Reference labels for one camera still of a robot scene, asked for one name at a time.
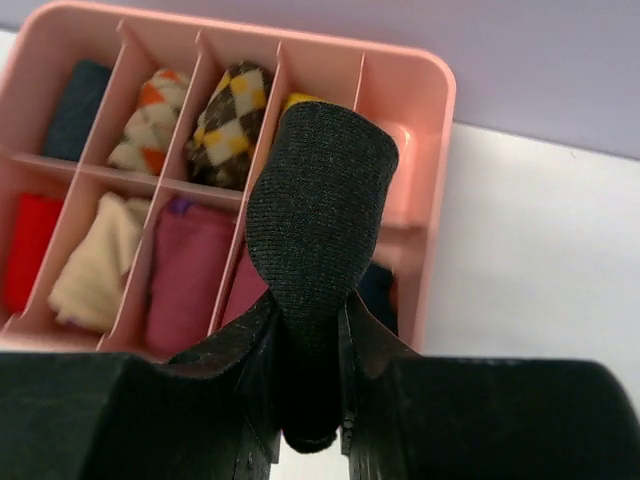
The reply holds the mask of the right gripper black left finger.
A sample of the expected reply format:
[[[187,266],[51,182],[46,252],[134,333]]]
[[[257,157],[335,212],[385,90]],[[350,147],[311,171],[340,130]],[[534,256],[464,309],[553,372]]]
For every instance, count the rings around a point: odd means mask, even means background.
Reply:
[[[5,352],[5,479],[265,479],[278,460],[278,310],[165,363],[130,353]]]

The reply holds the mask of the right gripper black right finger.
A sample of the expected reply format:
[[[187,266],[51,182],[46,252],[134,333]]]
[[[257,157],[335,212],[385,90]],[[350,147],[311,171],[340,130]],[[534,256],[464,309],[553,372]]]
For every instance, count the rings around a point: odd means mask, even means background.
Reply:
[[[353,479],[635,479],[639,421],[585,360],[425,357],[352,295],[338,316]]]

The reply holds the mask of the black sock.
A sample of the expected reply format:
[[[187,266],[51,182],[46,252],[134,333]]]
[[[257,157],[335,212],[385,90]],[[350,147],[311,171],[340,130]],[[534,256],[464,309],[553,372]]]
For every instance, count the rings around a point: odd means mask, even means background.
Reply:
[[[363,116],[300,102],[251,192],[245,239],[276,307],[281,430],[298,452],[326,449],[340,425],[338,315],[372,259],[398,162]]]

